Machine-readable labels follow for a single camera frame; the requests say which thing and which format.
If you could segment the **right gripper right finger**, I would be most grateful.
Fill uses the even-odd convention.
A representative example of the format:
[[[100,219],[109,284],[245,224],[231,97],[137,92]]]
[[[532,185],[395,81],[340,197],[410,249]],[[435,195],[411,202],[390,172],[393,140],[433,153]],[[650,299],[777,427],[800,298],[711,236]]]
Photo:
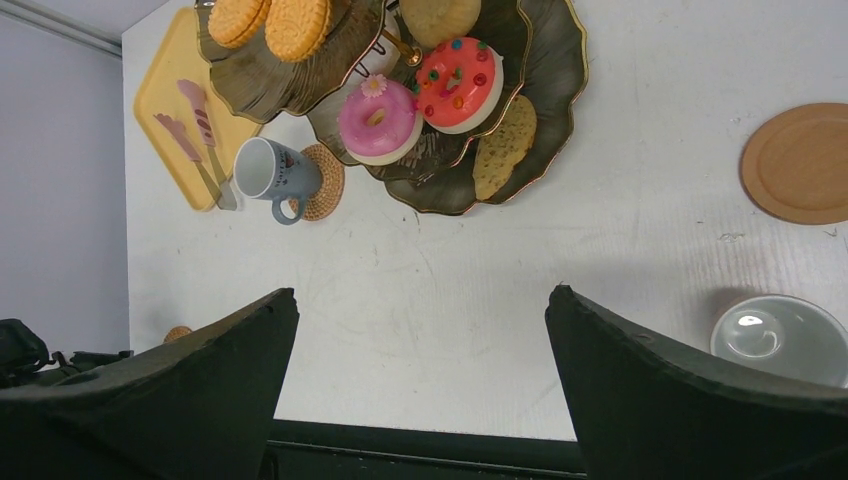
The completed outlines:
[[[712,356],[567,285],[545,312],[592,479],[843,479],[847,393]]]

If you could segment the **orange sandwich cookie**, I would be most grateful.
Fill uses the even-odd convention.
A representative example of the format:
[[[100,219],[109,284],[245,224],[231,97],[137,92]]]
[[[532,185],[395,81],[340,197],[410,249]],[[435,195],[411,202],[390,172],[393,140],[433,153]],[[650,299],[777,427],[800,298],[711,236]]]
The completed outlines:
[[[208,32],[216,44],[236,49],[246,44],[265,22],[270,0],[219,0],[211,9]]]
[[[272,0],[265,21],[270,52],[286,63],[311,57],[324,43],[332,13],[328,0]]]

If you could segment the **blue grey mug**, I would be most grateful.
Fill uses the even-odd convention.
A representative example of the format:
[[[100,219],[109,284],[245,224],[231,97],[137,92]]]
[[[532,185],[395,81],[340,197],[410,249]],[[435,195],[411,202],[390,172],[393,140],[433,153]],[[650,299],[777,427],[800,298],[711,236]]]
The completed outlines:
[[[233,180],[249,199],[271,202],[271,214],[282,225],[300,221],[307,202],[323,183],[315,161],[264,137],[252,137],[239,148]]]

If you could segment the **pink frosted donut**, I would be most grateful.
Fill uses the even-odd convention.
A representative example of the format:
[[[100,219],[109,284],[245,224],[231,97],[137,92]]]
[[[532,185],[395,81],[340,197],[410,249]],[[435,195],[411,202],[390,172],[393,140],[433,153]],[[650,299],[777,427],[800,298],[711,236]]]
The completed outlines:
[[[385,166],[412,150],[421,136],[424,120],[409,89],[376,74],[347,96],[337,124],[345,149],[356,161]]]

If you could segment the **red strawberry donut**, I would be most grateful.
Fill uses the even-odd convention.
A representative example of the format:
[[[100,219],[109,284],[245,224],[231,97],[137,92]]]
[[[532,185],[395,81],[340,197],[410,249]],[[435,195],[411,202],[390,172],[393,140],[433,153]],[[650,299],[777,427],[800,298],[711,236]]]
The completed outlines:
[[[434,129],[461,134],[493,113],[505,82],[503,57],[473,37],[443,42],[425,55],[412,92]]]

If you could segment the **orange round coaster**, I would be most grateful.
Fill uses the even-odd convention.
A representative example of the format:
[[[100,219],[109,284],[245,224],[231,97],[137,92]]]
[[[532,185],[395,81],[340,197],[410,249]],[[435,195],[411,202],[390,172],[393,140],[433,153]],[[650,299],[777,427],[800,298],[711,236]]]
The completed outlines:
[[[741,184],[767,214],[801,225],[847,220],[847,105],[813,103],[766,121],[748,139]]]

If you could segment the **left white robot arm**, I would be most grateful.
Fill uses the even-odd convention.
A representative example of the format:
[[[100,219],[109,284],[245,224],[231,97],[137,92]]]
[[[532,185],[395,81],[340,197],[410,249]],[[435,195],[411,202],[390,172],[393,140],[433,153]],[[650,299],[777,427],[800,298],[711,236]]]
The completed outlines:
[[[76,351],[70,356],[50,351],[47,344],[19,319],[1,320],[1,389],[25,385],[59,385],[71,377],[114,364],[134,355]]]

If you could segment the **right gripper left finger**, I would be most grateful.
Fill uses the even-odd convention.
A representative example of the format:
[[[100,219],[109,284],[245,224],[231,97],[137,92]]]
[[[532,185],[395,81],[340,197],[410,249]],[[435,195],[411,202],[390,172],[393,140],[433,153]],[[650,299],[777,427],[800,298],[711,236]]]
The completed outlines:
[[[256,479],[299,322],[282,288],[136,355],[1,377],[5,479]]]

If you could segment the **round tan cookie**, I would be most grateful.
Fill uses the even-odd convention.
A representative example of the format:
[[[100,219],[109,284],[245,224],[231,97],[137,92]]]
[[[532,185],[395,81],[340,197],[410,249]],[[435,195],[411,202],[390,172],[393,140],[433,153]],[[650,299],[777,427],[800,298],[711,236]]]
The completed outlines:
[[[469,33],[477,22],[480,0],[400,0],[400,13],[414,39],[426,48]]]

